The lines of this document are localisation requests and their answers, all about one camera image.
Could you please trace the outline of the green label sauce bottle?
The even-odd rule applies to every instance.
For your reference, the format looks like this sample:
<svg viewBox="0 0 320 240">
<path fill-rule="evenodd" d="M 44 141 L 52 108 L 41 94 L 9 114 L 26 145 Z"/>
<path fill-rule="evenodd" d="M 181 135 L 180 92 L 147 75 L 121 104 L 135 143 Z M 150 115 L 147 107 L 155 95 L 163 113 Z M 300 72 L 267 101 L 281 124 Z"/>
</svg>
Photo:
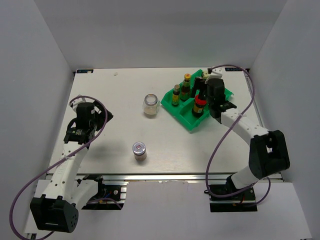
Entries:
<svg viewBox="0 0 320 240">
<path fill-rule="evenodd" d="M 186 73 L 180 90 L 180 100 L 186 101 L 190 97 L 191 92 L 191 74 Z"/>
</svg>

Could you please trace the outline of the red lid sauce jar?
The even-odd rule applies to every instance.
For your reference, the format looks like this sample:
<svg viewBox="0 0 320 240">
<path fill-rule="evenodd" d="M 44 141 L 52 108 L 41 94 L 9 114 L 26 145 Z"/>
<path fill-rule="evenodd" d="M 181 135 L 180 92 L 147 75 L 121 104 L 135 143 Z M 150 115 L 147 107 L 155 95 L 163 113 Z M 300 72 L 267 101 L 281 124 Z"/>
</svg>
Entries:
<svg viewBox="0 0 320 240">
<path fill-rule="evenodd" d="M 191 110 L 191 113 L 194 117 L 201 117 L 204 114 L 204 108 L 207 105 L 205 97 L 197 94 L 194 98 L 194 104 Z"/>
</svg>

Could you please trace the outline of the small yellow label bottle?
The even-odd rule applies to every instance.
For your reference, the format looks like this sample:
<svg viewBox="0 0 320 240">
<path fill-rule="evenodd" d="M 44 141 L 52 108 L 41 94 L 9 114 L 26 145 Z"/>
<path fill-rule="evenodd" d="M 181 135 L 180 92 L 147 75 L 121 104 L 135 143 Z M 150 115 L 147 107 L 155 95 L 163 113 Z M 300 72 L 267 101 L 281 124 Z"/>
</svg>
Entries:
<svg viewBox="0 0 320 240">
<path fill-rule="evenodd" d="M 173 88 L 171 104 L 176 107 L 179 105 L 179 103 L 180 103 L 180 85 L 176 84 Z"/>
</svg>

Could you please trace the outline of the clear glass jar white powder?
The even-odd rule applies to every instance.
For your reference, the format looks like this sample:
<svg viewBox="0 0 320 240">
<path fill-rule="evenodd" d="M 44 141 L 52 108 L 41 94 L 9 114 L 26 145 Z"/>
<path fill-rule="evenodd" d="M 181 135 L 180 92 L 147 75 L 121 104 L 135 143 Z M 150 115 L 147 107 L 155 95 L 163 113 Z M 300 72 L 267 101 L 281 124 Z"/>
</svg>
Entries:
<svg viewBox="0 0 320 240">
<path fill-rule="evenodd" d="M 155 118 L 160 109 L 158 97 L 153 94 L 147 94 L 142 104 L 143 114 L 148 118 Z"/>
</svg>

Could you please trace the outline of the silver lid spice jar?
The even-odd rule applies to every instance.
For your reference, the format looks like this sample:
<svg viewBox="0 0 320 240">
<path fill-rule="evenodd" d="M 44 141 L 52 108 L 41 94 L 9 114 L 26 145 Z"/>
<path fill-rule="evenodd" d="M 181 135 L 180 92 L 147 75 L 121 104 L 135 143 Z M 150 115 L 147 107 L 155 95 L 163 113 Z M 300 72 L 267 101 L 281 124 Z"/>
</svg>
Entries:
<svg viewBox="0 0 320 240">
<path fill-rule="evenodd" d="M 143 142 L 135 142 L 132 146 L 132 152 L 137 161 L 144 161 L 147 158 L 147 149 Z"/>
</svg>

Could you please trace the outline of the yellow cap spice shaker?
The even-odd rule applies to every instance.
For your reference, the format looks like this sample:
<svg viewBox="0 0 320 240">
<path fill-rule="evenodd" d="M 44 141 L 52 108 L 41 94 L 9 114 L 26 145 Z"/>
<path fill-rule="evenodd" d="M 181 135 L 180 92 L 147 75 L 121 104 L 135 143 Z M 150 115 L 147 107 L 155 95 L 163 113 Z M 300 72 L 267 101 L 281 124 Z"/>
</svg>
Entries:
<svg viewBox="0 0 320 240">
<path fill-rule="evenodd" d="M 201 74 L 201 77 L 202 77 L 203 79 L 207 79 L 209 76 L 210 76 L 210 73 L 208 73 L 207 70 L 203 71 L 202 74 Z"/>
</svg>

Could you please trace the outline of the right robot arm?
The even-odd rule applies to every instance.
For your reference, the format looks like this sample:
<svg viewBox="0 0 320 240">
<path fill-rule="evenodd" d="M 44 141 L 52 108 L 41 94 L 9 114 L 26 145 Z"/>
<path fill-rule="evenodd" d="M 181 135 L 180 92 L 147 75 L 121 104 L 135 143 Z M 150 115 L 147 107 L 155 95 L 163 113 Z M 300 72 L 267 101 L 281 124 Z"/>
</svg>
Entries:
<svg viewBox="0 0 320 240">
<path fill-rule="evenodd" d="M 271 131 L 246 116 L 246 111 L 253 104 L 252 101 L 243 111 L 239 111 L 234 103 L 226 99 L 221 68 L 221 65 L 208 68 L 208 77 L 200 80 L 211 117 L 228 128 L 213 150 L 209 162 L 213 161 L 230 132 L 236 133 L 248 144 L 249 158 L 248 165 L 230 175 L 218 193 L 210 189 L 208 172 L 205 173 L 205 184 L 207 193 L 212 197 L 236 200 L 259 180 L 287 170 L 290 167 L 290 158 L 285 136 L 280 130 Z"/>
</svg>

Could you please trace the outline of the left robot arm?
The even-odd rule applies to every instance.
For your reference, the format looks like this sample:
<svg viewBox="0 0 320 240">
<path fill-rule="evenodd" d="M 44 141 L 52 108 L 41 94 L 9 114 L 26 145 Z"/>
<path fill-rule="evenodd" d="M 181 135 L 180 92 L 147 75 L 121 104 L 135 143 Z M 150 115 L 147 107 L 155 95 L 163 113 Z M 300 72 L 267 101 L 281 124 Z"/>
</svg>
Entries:
<svg viewBox="0 0 320 240">
<path fill-rule="evenodd" d="M 76 117 L 68 123 L 65 131 L 62 162 L 55 167 L 41 196 L 33 197 L 30 203 L 35 225 L 42 231 L 73 232 L 78 223 L 79 210 L 92 197 L 99 200 L 106 193 L 101 177 L 87 176 L 76 182 L 76 176 L 91 143 L 113 115 L 98 100 L 73 100 L 70 106 Z"/>
</svg>

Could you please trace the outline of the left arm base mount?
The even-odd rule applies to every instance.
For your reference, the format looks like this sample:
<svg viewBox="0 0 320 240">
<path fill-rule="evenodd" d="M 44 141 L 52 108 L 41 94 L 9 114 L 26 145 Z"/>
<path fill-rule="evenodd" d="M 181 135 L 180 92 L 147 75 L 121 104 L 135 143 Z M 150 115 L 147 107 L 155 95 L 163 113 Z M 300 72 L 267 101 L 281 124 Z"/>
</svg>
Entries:
<svg viewBox="0 0 320 240">
<path fill-rule="evenodd" d="M 122 197 L 124 193 L 122 185 L 106 183 L 102 175 L 88 174 L 76 180 L 77 187 L 86 180 L 97 182 L 98 187 L 97 193 L 89 199 L 91 203 L 84 205 L 83 210 L 121 210 L 125 200 L 125 198 Z"/>
</svg>

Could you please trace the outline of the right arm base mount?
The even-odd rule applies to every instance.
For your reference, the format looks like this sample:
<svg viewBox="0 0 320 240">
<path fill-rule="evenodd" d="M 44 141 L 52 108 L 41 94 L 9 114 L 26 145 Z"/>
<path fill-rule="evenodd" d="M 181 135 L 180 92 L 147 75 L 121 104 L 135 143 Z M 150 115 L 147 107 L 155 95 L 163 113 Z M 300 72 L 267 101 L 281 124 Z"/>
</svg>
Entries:
<svg viewBox="0 0 320 240">
<path fill-rule="evenodd" d="M 212 196 L 207 189 L 203 192 L 209 196 L 211 213 L 244 213 L 258 211 L 253 186 L 237 195 L 223 198 Z"/>
</svg>

